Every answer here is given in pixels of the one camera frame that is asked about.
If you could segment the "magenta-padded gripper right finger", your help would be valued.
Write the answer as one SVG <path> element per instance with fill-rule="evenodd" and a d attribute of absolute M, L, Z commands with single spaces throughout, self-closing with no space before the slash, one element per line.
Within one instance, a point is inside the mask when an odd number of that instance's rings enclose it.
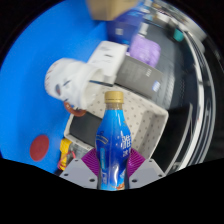
<path fill-rule="evenodd" d="M 145 159 L 132 149 L 127 162 L 127 179 L 129 188 L 141 188 L 165 177 L 164 172 L 153 159 Z"/>

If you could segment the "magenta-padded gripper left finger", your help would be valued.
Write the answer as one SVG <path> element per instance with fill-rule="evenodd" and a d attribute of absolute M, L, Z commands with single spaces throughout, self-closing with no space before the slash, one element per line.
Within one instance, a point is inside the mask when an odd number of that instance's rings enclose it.
<path fill-rule="evenodd" d="M 84 188 L 96 189 L 100 171 L 96 149 L 93 148 L 81 159 L 73 159 L 60 177 Z"/>

